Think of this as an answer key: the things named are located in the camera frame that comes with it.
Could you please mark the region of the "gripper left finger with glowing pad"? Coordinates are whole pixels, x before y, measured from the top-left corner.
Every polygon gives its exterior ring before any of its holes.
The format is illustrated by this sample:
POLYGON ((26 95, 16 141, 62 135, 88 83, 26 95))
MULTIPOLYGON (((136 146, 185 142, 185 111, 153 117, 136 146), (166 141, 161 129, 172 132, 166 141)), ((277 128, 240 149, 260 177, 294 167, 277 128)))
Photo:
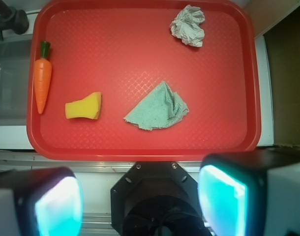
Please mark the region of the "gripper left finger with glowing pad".
POLYGON ((77 236, 83 212, 67 167, 0 172, 0 236, 77 236))

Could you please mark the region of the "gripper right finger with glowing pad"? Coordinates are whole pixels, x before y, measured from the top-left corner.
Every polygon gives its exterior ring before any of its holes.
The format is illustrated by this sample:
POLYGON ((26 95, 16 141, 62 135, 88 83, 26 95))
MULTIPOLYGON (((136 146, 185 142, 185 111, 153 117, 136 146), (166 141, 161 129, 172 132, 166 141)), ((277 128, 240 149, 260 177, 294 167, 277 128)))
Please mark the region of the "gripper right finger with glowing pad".
POLYGON ((209 154, 198 198, 217 236, 300 236, 300 150, 209 154))

